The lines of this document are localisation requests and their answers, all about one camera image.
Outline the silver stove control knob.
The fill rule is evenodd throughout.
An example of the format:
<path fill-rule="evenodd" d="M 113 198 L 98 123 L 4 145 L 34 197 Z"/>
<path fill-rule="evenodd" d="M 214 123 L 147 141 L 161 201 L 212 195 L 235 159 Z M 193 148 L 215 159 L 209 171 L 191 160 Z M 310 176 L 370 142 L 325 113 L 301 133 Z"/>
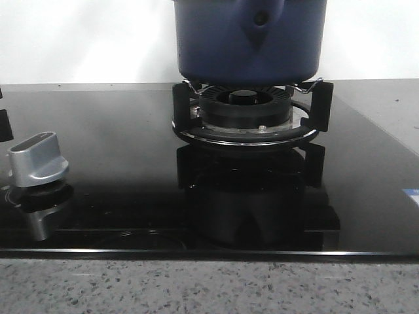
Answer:
<path fill-rule="evenodd" d="M 9 177 L 14 186 L 28 188 L 53 183 L 69 170 L 53 131 L 38 133 L 8 149 Z"/>

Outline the left black pan support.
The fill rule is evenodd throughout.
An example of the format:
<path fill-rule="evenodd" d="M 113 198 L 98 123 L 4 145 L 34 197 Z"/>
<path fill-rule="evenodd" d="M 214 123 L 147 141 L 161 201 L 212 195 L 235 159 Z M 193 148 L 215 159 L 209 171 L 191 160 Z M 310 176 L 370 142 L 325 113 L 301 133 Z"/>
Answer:
<path fill-rule="evenodd" d="M 6 109 L 0 110 L 0 141 L 2 143 L 12 141 L 14 135 L 9 120 L 9 114 Z"/>

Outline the blue white label sticker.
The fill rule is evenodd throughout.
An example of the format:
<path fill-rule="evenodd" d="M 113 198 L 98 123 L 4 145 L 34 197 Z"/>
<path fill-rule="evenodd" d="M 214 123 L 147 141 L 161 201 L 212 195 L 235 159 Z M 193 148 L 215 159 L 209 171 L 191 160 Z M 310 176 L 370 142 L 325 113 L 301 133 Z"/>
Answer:
<path fill-rule="evenodd" d="M 406 188 L 403 192 L 417 205 L 419 206 L 419 189 Z"/>

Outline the black pan support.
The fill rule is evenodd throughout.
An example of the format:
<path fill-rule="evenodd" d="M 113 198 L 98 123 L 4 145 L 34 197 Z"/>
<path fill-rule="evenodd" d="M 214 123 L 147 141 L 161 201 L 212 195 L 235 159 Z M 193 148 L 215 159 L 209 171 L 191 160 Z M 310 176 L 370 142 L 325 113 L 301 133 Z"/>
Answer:
<path fill-rule="evenodd" d="M 2 143 L 12 141 L 14 135 L 9 120 L 9 114 L 6 109 L 0 110 L 0 141 Z"/>
<path fill-rule="evenodd" d="M 277 126 L 255 129 L 223 128 L 202 120 L 199 97 L 213 86 L 194 86 L 187 80 L 173 86 L 172 125 L 175 134 L 184 141 L 228 147 L 264 147 L 311 140 L 329 128 L 334 85 L 320 78 L 280 88 L 291 96 L 289 120 Z"/>

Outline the blue cooking pot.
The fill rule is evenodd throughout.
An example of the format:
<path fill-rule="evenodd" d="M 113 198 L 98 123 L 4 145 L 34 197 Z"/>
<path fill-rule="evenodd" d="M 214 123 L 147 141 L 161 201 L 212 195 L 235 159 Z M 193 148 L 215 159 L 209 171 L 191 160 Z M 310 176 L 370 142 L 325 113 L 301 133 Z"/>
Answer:
<path fill-rule="evenodd" d="M 277 86 L 319 67 L 326 1 L 174 1 L 178 69 L 191 81 Z"/>

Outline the black glass gas cooktop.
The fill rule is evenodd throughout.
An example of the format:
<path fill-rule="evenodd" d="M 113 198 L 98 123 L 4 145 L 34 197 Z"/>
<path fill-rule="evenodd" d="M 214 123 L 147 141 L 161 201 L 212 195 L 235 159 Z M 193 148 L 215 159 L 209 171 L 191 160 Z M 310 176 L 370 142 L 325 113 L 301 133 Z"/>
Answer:
<path fill-rule="evenodd" d="M 162 90 L 4 92 L 1 256 L 166 260 L 418 260 L 418 157 L 334 101 L 297 148 L 196 148 Z M 46 131 L 69 162 L 14 186 L 8 149 Z"/>

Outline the right black pan support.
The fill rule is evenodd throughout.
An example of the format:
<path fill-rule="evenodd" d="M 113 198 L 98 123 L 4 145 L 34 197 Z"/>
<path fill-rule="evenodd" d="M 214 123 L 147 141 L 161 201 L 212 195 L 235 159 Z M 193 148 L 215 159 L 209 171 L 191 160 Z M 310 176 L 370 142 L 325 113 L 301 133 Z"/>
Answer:
<path fill-rule="evenodd" d="M 289 120 L 277 126 L 255 129 L 223 128 L 202 120 L 199 97 L 213 86 L 194 86 L 187 80 L 173 86 L 172 125 L 175 134 L 184 141 L 228 147 L 264 147 L 311 140 L 329 128 L 334 85 L 320 78 L 280 88 L 291 96 Z"/>

